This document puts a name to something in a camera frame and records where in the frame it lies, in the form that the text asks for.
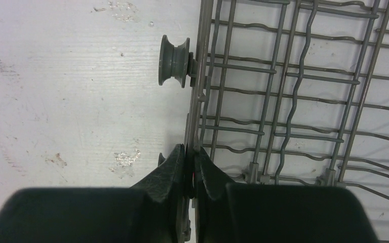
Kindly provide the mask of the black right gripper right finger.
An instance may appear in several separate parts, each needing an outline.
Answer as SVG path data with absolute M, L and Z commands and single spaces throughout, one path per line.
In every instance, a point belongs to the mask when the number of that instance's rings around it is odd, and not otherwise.
M 238 183 L 203 149 L 193 161 L 197 242 L 378 242 L 346 189 Z

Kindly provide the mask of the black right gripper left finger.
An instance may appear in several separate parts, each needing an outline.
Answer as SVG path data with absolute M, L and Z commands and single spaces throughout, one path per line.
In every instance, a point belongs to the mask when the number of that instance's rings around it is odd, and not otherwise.
M 25 188 L 0 210 L 0 242 L 183 242 L 184 147 L 129 188 Z

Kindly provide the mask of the grey wire dish rack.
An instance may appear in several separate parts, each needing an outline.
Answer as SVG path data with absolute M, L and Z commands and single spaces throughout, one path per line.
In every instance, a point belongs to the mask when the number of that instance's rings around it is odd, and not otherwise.
M 189 156 L 389 207 L 389 1 L 202 1 L 196 51 L 163 35 L 158 74 L 191 89 Z

